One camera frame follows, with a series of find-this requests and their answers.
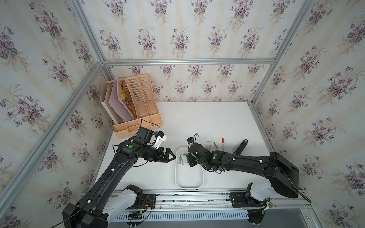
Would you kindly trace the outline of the white plastic storage box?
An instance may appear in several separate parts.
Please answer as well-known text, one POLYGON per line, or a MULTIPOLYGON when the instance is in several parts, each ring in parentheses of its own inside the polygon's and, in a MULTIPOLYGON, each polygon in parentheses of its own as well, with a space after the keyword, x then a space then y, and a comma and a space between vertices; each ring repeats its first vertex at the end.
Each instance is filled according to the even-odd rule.
POLYGON ((204 184, 203 169, 198 165, 190 167, 188 161, 184 165, 179 165, 179 155, 184 153, 188 154, 187 146, 182 146, 176 151, 175 184, 180 189, 199 189, 204 184))

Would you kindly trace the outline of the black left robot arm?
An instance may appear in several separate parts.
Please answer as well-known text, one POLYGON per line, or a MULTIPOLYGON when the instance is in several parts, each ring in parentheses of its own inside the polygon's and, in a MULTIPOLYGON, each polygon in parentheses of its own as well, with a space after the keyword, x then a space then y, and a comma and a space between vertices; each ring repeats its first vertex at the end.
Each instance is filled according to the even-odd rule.
POLYGON ((122 211, 139 203, 142 189, 129 185, 114 200, 110 196, 123 176, 139 158, 147 162, 168 163, 176 156, 171 149, 164 149, 166 140, 162 131, 154 132, 140 127, 135 136, 121 142, 115 155, 100 179, 76 204, 69 203, 62 212, 66 228, 106 228, 122 211))

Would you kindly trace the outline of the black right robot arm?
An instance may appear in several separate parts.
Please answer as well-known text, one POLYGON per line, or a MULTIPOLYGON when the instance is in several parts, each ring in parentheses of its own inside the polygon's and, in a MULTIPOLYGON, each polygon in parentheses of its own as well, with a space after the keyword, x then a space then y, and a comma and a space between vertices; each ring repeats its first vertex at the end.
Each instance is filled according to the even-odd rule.
POLYGON ((281 154, 244 156, 224 151, 209 151, 196 142, 188 146, 190 167, 201 165, 210 173, 237 171, 251 173, 269 180, 271 187, 281 196, 298 198, 299 169, 281 154))

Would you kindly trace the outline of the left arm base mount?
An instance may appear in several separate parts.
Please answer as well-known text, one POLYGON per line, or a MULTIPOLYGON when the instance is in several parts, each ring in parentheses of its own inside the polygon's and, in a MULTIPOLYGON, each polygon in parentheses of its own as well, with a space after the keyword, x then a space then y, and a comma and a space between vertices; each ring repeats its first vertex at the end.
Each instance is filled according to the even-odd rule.
POLYGON ((144 214, 156 207, 156 197, 156 194, 146 194, 141 188, 128 185, 121 194, 112 197, 105 205, 103 213, 108 214, 108 225, 125 211, 129 211, 129 214, 124 220, 144 220, 144 214))

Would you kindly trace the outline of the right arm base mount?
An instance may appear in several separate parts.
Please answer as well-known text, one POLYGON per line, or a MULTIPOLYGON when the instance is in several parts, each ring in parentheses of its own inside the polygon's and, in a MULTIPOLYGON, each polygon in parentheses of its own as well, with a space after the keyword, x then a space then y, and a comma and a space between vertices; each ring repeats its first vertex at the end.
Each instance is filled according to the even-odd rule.
POLYGON ((233 208, 248 208, 247 217, 248 222, 253 226, 260 224, 263 221, 265 212, 272 206, 271 198, 263 200, 255 199, 252 195, 253 183, 249 183, 245 192, 232 192, 229 195, 229 201, 233 208))

